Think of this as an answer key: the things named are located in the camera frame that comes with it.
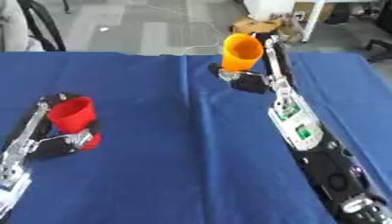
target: orange cup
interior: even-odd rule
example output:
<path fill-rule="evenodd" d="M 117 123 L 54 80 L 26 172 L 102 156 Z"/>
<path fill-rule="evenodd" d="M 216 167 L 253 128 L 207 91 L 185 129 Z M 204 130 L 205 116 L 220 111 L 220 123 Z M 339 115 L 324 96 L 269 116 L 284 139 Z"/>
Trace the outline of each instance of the orange cup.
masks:
<path fill-rule="evenodd" d="M 225 39 L 222 67 L 229 72 L 250 70 L 263 56 L 263 46 L 247 34 L 236 33 Z"/>

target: cable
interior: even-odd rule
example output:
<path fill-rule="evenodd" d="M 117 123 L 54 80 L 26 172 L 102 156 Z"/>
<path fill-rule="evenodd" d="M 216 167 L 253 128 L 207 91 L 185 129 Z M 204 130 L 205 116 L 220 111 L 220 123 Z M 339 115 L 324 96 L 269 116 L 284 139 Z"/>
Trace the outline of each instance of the cable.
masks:
<path fill-rule="evenodd" d="M 194 46 L 189 46 L 189 47 L 187 47 L 181 54 L 179 54 L 179 56 L 184 55 L 187 51 L 189 51 L 189 50 L 191 50 L 191 49 L 193 49 L 193 48 L 208 48 L 208 47 L 215 47 L 215 46 L 218 46 L 219 43 L 221 42 L 220 38 L 223 38 L 223 36 L 224 36 L 223 33 L 221 33 L 220 31 L 218 31 L 218 30 L 215 28 L 215 25 L 214 25 L 214 24 L 212 24 L 212 23 L 210 23 L 210 22 L 207 22 L 207 21 L 205 21 L 205 20 L 201 20 L 201 19 L 199 19 L 198 17 L 190 16 L 189 14 L 186 14 L 186 13 L 183 13 L 183 12 L 179 12 L 179 11 L 175 11 L 175 10 L 169 10 L 169 9 L 165 9 L 165 8 L 160 8 L 160 7 L 157 7 L 157 6 L 154 6 L 154 5 L 150 5 L 150 4 L 148 4 L 148 3 L 146 3 L 146 4 L 144 4 L 144 5 L 149 6 L 149 7 L 151 7 L 152 9 L 161 10 L 161 11 L 168 11 L 168 12 L 171 12 L 171 13 L 174 13 L 174 14 L 179 14 L 179 15 L 181 15 L 181 16 L 185 16 L 185 17 L 188 17 L 188 18 L 196 18 L 196 20 L 199 20 L 201 23 L 204 23 L 204 24 L 206 24 L 206 25 L 209 25 L 209 26 L 211 27 L 211 29 L 215 32 L 215 34 L 217 34 L 217 35 L 215 36 L 215 38 L 216 38 L 216 43 L 215 43 L 214 45 L 194 45 Z"/>

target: blue tablecloth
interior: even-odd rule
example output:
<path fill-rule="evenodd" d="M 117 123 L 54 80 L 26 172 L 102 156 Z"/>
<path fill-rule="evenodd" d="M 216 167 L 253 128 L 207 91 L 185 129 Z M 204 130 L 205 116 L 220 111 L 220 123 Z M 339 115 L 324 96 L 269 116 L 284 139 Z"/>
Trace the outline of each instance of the blue tablecloth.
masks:
<path fill-rule="evenodd" d="M 300 93 L 392 196 L 392 94 L 364 59 L 292 54 Z M 326 224 L 267 115 L 273 94 L 214 78 L 220 56 L 0 54 L 0 136 L 41 95 L 91 96 L 99 148 L 30 164 L 10 223 Z"/>

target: wire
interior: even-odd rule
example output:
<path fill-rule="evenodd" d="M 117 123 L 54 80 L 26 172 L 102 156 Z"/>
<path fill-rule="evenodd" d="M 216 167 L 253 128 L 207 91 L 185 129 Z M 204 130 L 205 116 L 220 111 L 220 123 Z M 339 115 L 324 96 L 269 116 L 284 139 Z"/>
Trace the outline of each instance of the wire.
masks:
<path fill-rule="evenodd" d="M 154 5 L 150 5 L 148 3 L 146 3 L 144 5 L 149 6 L 152 9 L 161 10 L 161 11 L 168 11 L 168 12 L 171 12 L 171 13 L 174 13 L 174 14 L 179 14 L 181 16 L 185 16 L 185 17 L 188 17 L 188 18 L 196 18 L 196 20 L 199 20 L 201 23 L 209 25 L 211 27 L 211 29 L 215 32 L 216 35 L 214 35 L 214 36 L 216 38 L 216 43 L 214 45 L 193 45 L 193 46 L 189 46 L 181 54 L 179 54 L 180 56 L 184 55 L 187 51 L 189 51 L 189 50 L 191 50 L 193 48 L 208 48 L 208 47 L 218 46 L 219 43 L 221 42 L 220 38 L 223 39 L 223 36 L 224 36 L 223 33 L 218 31 L 214 24 L 209 23 L 206 20 L 201 20 L 198 17 L 191 16 L 191 15 L 183 13 L 183 12 L 179 12 L 179 11 L 175 11 L 175 10 L 169 10 L 169 9 L 165 9 L 165 8 L 160 8 L 160 7 L 157 7 L 157 6 L 154 6 Z"/>
<path fill-rule="evenodd" d="M 62 137 L 70 137 L 70 135 L 54 136 L 54 137 L 44 138 L 44 139 L 39 140 L 37 142 L 37 144 L 41 144 L 43 142 L 50 141 L 50 140 L 53 140 L 53 139 L 56 139 L 56 138 L 62 138 Z"/>

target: black bag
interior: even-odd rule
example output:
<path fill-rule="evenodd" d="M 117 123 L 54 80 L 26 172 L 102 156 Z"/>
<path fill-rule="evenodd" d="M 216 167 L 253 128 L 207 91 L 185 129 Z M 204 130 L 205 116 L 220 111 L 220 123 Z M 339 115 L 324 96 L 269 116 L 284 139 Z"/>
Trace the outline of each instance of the black bag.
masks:
<path fill-rule="evenodd" d="M 33 34 L 33 37 L 37 39 L 44 50 L 48 52 L 53 51 L 66 51 L 66 46 L 64 45 L 64 41 L 60 35 L 59 29 L 54 23 L 49 11 L 42 5 L 41 3 L 37 3 L 33 0 L 17 0 L 22 8 L 24 16 L 27 21 L 27 25 L 29 26 L 30 31 Z M 37 24 L 34 21 L 34 17 L 32 15 L 32 11 L 37 17 L 42 21 L 45 28 L 49 31 L 52 36 L 52 39 L 55 42 L 55 45 L 51 43 L 47 38 L 44 37 L 42 31 L 37 27 Z"/>

